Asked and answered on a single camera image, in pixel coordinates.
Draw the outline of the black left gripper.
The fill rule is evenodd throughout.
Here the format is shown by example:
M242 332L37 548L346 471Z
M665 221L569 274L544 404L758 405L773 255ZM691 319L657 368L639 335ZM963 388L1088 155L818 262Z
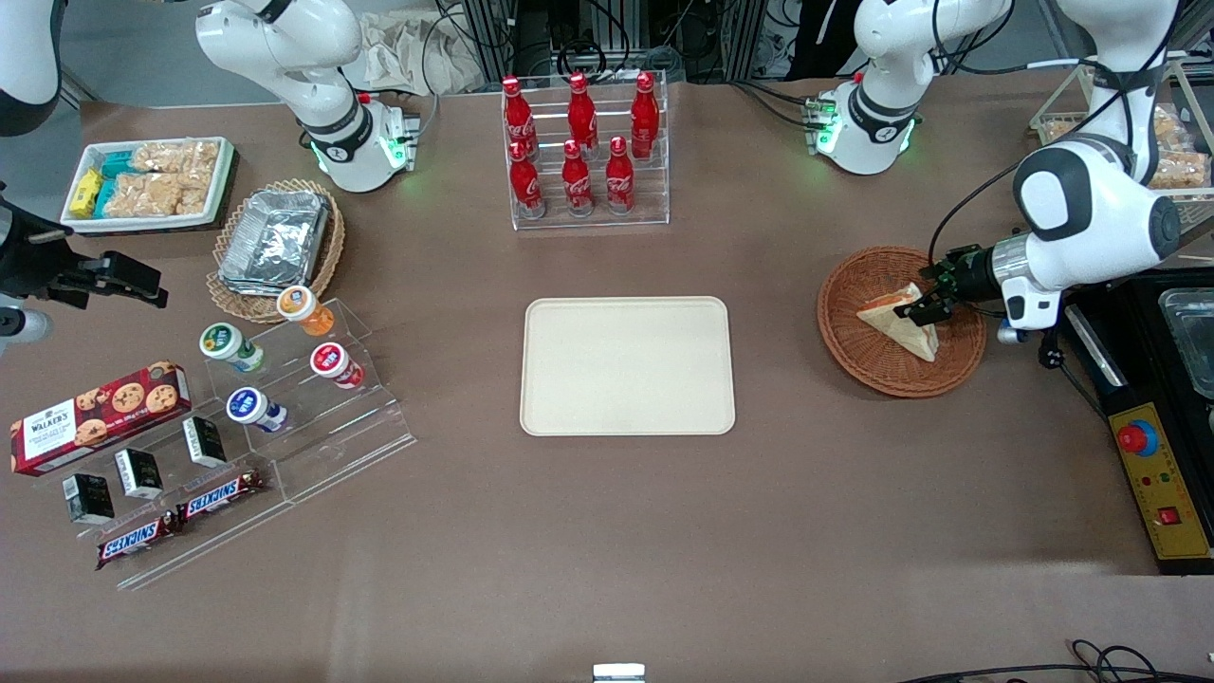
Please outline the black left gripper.
M955 298L968 304L980 304L999 298L999 281L994 277L993 247L968 245L947 250L942 258L918 271L927 288L952 288L952 295L930 290L909 304L900 304L896 315L917 328L949 321Z

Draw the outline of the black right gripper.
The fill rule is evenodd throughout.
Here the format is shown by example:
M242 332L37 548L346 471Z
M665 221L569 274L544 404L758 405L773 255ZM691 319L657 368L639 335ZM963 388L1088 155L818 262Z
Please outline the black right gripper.
M95 260L95 273L85 267L87 256L66 241L74 230L58 222L23 211L1 199L1 289L12 298L56 300L78 308L87 307L91 294L100 294L97 281L112 285L113 297L138 300L155 308L168 306L169 291L160 286L161 272L138 258L104 251ZM157 288L155 291L138 288Z

